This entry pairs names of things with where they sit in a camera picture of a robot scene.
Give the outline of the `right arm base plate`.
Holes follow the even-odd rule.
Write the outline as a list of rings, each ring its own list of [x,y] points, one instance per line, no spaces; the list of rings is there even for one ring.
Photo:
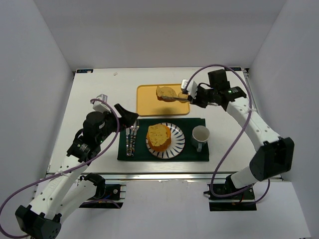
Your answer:
[[[242,194],[233,197],[218,198],[212,195],[210,185],[208,190],[204,191],[204,196],[208,198],[209,209],[211,212],[239,212],[256,211],[255,194],[252,188],[244,191]]]

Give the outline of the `round orange bread loaf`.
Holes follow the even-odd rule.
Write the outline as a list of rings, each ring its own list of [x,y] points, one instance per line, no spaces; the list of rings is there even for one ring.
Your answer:
[[[166,127],[164,130],[148,131],[148,144],[155,151],[165,151],[171,144],[171,133]]]

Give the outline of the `seeded bread slice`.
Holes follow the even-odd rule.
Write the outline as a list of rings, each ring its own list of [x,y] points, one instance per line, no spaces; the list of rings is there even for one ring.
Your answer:
[[[171,143],[170,129],[163,124],[151,125],[148,128],[147,139],[154,147],[169,145]]]
[[[156,88],[156,96],[159,101],[164,102],[174,102],[174,99],[176,98],[177,94],[174,89],[171,87],[159,87]]]

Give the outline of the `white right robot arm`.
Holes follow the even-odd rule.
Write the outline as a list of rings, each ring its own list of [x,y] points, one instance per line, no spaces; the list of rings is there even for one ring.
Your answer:
[[[226,70],[211,71],[208,78],[209,89],[189,79],[182,82],[182,92],[193,105],[202,108],[221,106],[242,127],[239,134],[247,134],[256,151],[247,167],[226,177],[222,193],[211,189],[211,194],[216,198],[234,197],[258,181],[290,171],[295,147],[293,140],[281,137],[265,123],[253,109],[248,90],[230,86]]]

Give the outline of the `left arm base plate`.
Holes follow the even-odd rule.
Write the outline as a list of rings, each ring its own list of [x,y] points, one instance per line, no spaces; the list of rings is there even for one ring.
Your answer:
[[[84,202],[80,208],[87,209],[120,209],[126,197],[126,185],[105,184],[104,192],[100,192]]]

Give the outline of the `metal tongs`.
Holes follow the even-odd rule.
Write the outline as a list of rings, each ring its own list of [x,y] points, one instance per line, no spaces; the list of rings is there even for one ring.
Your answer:
[[[179,97],[161,96],[159,99],[162,100],[162,101],[165,101],[165,102],[175,102],[175,101],[178,101],[178,102],[189,102],[188,99],[179,98]]]

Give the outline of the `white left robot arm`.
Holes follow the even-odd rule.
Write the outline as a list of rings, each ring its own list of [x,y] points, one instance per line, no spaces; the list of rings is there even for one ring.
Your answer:
[[[104,199],[105,179],[98,174],[90,173],[80,180],[75,189],[71,187],[100,153],[104,140],[114,132],[131,127],[139,116],[120,104],[114,107],[120,117],[103,103],[87,114],[59,171],[28,206],[18,207],[15,216],[23,232],[35,239],[54,239],[61,230],[62,222],[85,201]]]

